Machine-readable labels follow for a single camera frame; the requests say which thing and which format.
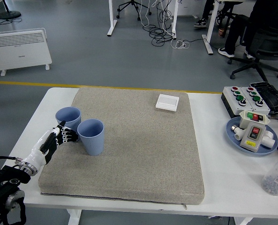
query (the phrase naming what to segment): control box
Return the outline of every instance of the control box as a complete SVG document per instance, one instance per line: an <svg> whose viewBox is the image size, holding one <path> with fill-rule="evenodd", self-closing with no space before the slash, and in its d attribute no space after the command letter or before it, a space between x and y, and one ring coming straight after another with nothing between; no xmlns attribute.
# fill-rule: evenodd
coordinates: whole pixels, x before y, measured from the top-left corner
<svg viewBox="0 0 278 225"><path fill-rule="evenodd" d="M250 103L252 111L255 113L261 113L268 115L270 108L267 106L263 98L260 96L258 91L253 87L240 87L241 91L246 96L246 100Z"/></svg>
<svg viewBox="0 0 278 225"><path fill-rule="evenodd" d="M240 112L240 116L241 116L241 120L240 120L239 127L241 129L246 129L248 127L248 124L252 121L264 125L270 123L270 119L268 119L268 117L265 114L261 114L258 112L251 112L251 111L244 110Z"/></svg>
<svg viewBox="0 0 278 225"><path fill-rule="evenodd" d="M261 145L266 127L264 124L250 122L246 128L240 146L253 152L257 152Z"/></svg>
<svg viewBox="0 0 278 225"><path fill-rule="evenodd" d="M224 87L221 99L231 118L247 110L268 115L270 108L253 87Z"/></svg>
<svg viewBox="0 0 278 225"><path fill-rule="evenodd" d="M224 87L221 99L231 118L244 110L252 111L250 103L239 87Z"/></svg>

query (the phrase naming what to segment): blue plate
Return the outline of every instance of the blue plate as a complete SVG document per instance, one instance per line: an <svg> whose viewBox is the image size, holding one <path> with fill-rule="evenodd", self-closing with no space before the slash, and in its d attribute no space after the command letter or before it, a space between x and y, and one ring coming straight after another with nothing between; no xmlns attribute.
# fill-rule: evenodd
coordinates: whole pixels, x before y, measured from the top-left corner
<svg viewBox="0 0 278 225"><path fill-rule="evenodd" d="M244 151L244 152L247 152L251 155L267 155L267 154L270 154L272 153L273 151L275 151L278 147L278 137L276 136L275 132L268 126L266 125L266 130L270 131L273 133L273 139L275 140L275 143L273 145L273 147L271 149L267 148L266 146L263 146L263 145L260 145L259 147L259 150L257 152L253 152L253 151L249 151L245 148L242 148L240 146L240 142L241 141L237 141L235 138L234 138L234 132L232 131L232 126L233 125L237 125L239 126L240 124L240 120L241 120L241 117L234 117L232 118L231 120L228 121L227 125L226 125L226 133L227 133L227 136L229 137L229 139L231 140L231 142L234 144L234 146L236 146L238 149Z"/></svg>

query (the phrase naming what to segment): gray floor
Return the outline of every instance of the gray floor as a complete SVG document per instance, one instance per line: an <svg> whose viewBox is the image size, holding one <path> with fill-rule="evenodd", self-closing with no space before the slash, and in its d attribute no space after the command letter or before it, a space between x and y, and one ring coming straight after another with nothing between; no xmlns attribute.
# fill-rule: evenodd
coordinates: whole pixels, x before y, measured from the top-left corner
<svg viewBox="0 0 278 225"><path fill-rule="evenodd" d="M114 8L123 2L114 1ZM0 76L0 155L11 152L44 94L57 84L222 92L224 86L248 86L261 81L251 69L230 80L231 72L241 64L228 65L227 58L218 55L214 48L214 55L209 56L201 40L182 50L171 48L169 42L162 47L152 46L148 32L142 29L132 7L121 13L112 37L107 37L110 21L106 0L12 0L7 3L11 10L22 13L23 20L0 25L0 31L45 28L53 63L49 71L37 66L12 69L5 77ZM151 11L150 23L157 24L156 9ZM195 30L195 21L191 16L179 17L177 38L200 39L205 30ZM224 42L214 28L211 44L219 48ZM243 51L243 47L238 46L236 56L242 57ZM278 61L267 63L278 67ZM270 84L278 89L276 73L266 70L265 73ZM4 81L18 83L2 84ZM68 217L65 210L27 207L29 225L68 224ZM84 211L80 224L226 225L227 222L228 218L209 221L202 216ZM254 219L250 224L278 224L278 219Z"/></svg>

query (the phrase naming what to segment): white square box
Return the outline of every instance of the white square box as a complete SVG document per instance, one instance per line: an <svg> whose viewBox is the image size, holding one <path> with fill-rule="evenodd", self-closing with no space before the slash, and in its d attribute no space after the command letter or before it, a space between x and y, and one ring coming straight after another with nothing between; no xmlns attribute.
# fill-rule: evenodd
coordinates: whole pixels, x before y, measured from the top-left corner
<svg viewBox="0 0 278 225"><path fill-rule="evenodd" d="M158 97L156 108L166 109L175 112L177 109L179 99L180 98L176 96L160 94Z"/></svg>

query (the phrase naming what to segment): gray cushion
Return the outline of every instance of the gray cushion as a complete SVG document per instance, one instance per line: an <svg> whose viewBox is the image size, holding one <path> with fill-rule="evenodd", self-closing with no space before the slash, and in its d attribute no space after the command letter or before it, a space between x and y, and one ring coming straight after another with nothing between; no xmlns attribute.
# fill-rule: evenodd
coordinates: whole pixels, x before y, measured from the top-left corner
<svg viewBox="0 0 278 225"><path fill-rule="evenodd" d="M159 94L180 97L177 111L156 109ZM82 111L82 121L103 121L105 149L90 156L81 141L59 146L39 178L42 194L158 203L203 200L186 93L80 88L72 106Z"/></svg>

